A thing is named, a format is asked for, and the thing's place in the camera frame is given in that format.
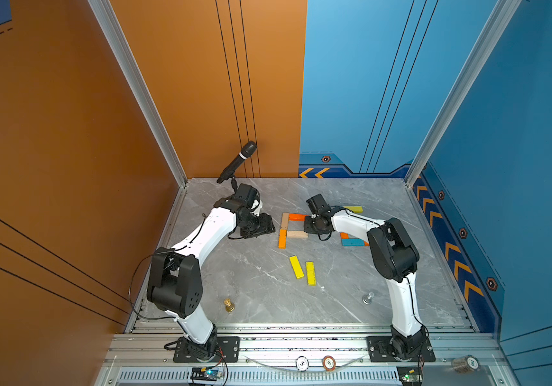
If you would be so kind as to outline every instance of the blue wooden block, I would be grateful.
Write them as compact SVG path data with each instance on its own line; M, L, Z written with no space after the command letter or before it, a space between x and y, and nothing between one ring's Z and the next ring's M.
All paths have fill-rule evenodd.
M341 242L343 246L364 246L364 240L361 238L343 238Z

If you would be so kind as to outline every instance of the black microphone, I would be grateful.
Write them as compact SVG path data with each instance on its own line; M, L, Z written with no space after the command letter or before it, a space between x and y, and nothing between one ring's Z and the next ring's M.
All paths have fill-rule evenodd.
M257 150L257 144L253 141L249 141L244 145L243 148L241 148L240 153L237 155L236 158L231 161L229 166L225 168L225 170L222 171L220 174L220 177L216 180L216 183L222 183L223 181L226 181L234 176L235 170L241 166L241 164L244 163L244 161L253 155L253 153Z

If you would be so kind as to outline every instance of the wooden block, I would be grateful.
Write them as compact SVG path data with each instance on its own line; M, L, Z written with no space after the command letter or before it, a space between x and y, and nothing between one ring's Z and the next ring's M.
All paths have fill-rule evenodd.
M294 214L294 213L291 213L289 215L289 221L304 221L306 216L307 216L307 214Z
M301 279L304 277L304 271L302 270L302 266L299 265L299 260L297 256L291 256L289 258L289 261L291 261L291 267L293 267L293 272L295 272L295 277L297 279Z
M363 212L363 209L361 206L343 206L347 209L349 209L351 212L354 212L354 213L361 213Z
M314 262L306 262L306 277L308 278L308 285L317 285L317 279L314 275Z
M287 230L287 237L291 238L308 238L308 234L303 230Z
M278 237L278 247L284 250L287 245L287 229L281 229Z
M280 221L280 229L287 229L289 226L289 214L282 213L282 221Z
M361 238L344 238L340 241L343 246L368 246Z

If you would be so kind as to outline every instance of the orange chevron arrow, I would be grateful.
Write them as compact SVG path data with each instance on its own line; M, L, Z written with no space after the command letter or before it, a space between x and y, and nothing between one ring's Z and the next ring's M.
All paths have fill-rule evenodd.
M422 202L424 203L424 205L422 206L422 212L424 212L424 214L426 214L426 204L434 204L435 202L432 200L432 198L425 198L422 200Z
M458 253L462 253L460 248L458 248L456 245L450 244L450 243L445 243L445 259L447 261L450 261L450 258L448 257L448 254L450 253L450 250L456 251Z
M428 190L428 188L422 185L418 186L418 201L420 201L420 190Z
M454 260L454 277L456 278L456 281L458 281L458 268L462 268L466 270L468 273L471 273L471 268L467 267L466 265L464 265L458 260Z
M330 170L329 167L326 167L325 169L322 169L319 173L315 174L315 177L317 177L318 179L322 179L323 176L321 174L328 171L328 170Z
M433 212L433 211L430 211L430 227L432 228L432 220L433 218L435 217L439 217L440 219L443 218L443 216L441 215L441 213L437 213L437 212Z
M474 290L475 292L478 292L481 296L484 296L481 289L477 288L472 283L469 283L469 282L465 281L465 300L467 301L467 303L469 302L469 290L470 289Z
M308 169L306 169L302 173L300 173L299 176L302 177L303 179L307 179L308 177L306 177L306 173L310 172L312 169L314 169L314 168L309 167Z

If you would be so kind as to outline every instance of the marble table surface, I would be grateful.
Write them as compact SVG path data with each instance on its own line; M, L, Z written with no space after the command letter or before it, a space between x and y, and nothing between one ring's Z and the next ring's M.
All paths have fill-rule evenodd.
M391 305L385 279L376 271L367 246L341 245L340 234L321 242L317 236L288 238L284 250L278 248L283 212L310 211L306 200L323 194L330 205L362 205L363 215L376 219L400 219L420 253L417 294L420 316L429 326L468 326L459 311L460 304L442 273L422 230L422 224L407 197L400 179L238 179L256 187L263 211L272 215L276 232L248 240L223 239L201 268L201 305L216 323L309 323L309 324L391 324ZM191 179L188 192L169 246L186 237L208 214L214 202L232 194L229 182ZM289 229L301 230L302 222L289 222ZM289 257L296 255L306 271L313 261L317 285L295 278ZM370 305L362 296L372 291ZM235 310L227 313L223 300L230 298ZM143 314L164 316L156 306L143 301Z

